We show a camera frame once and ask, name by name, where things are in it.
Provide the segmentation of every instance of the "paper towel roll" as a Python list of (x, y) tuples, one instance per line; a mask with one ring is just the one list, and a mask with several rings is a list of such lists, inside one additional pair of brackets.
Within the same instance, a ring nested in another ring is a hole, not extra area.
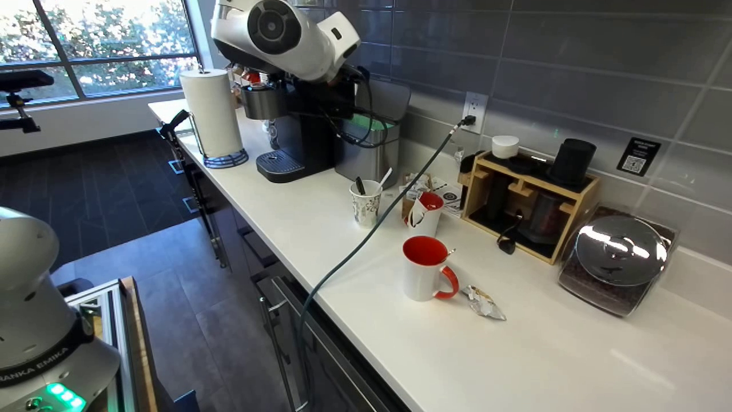
[(189, 72), (182, 74), (182, 83), (204, 156), (222, 159), (244, 151), (230, 74), (221, 68)]

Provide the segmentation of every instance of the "glass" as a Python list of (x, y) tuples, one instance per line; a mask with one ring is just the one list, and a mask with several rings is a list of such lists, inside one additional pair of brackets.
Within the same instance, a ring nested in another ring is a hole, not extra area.
[(72, 62), (194, 52), (182, 0), (45, 0)]
[(33, 104), (27, 104), (30, 107), (34, 104), (57, 104), (57, 101), (77, 101), (79, 93), (69, 80), (69, 74), (62, 68), (62, 66), (34, 66), (33, 72), (45, 72), (54, 77), (54, 84), (49, 87), (30, 87), (30, 89), (24, 89), (19, 97), (24, 98), (33, 98)]
[(194, 57), (132, 59), (111, 65), (77, 65), (73, 72), (88, 97), (109, 97), (182, 87), (182, 72), (194, 62)]
[(0, 8), (0, 65), (59, 62), (30, 0)]

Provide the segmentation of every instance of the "red and white mug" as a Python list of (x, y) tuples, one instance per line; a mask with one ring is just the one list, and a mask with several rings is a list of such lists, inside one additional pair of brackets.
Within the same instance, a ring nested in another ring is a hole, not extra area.
[(423, 193), (407, 216), (409, 236), (438, 236), (444, 199), (438, 193)]
[(405, 273), (403, 287), (413, 299), (448, 299), (460, 290), (457, 274), (452, 270), (448, 248), (431, 236), (414, 236), (403, 242)]

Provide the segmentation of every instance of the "white countertop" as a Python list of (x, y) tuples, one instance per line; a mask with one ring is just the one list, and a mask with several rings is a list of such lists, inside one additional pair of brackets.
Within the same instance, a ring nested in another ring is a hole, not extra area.
[[(153, 104), (173, 120), (184, 101)], [(207, 169), (282, 264), (313, 288), (364, 236), (348, 182), (334, 169), (270, 184), (254, 164), (261, 124), (241, 120), (249, 163)], [(190, 132), (178, 132), (197, 156)], [(413, 303), (401, 290), (405, 227), (397, 209), (373, 241), (327, 281), (320, 306), (413, 410), (732, 410), (732, 326), (662, 285), (624, 320), (559, 285), (559, 267), (455, 214), (439, 238), (462, 280), (486, 288), (509, 323), (491, 323), (462, 297)]]

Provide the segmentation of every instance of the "electrical outlet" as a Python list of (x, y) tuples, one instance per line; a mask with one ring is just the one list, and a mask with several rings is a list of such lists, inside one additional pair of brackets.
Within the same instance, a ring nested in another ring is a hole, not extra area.
[(465, 127), (465, 130), (480, 132), (486, 104), (487, 104), (486, 93), (471, 93), (471, 91), (465, 93), (462, 116), (476, 116), (476, 124), (475, 127)]

